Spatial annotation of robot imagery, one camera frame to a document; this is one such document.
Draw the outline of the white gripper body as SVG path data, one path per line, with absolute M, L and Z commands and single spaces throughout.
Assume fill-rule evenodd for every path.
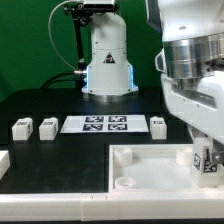
M 164 50 L 156 56 L 155 66 L 161 72 L 168 111 L 224 145 L 224 72 L 215 71 L 213 76 L 202 78 L 190 94 L 167 76 Z

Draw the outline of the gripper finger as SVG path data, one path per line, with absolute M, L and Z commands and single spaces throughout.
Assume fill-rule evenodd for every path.
M 209 157 L 213 165 L 224 163 L 224 145 L 213 141 L 209 146 Z
M 195 141 L 197 138 L 204 138 L 205 134 L 201 132 L 200 130 L 190 126 L 189 127 L 189 134 L 192 139 L 192 141 Z

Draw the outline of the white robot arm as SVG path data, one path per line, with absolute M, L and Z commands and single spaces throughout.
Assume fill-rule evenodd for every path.
M 145 0 L 147 22 L 162 33 L 155 58 L 167 108 L 204 137 L 205 157 L 224 165 L 224 0 Z M 126 28 L 115 0 L 84 0 L 93 12 L 92 61 L 83 91 L 105 100 L 137 89 L 126 59 Z

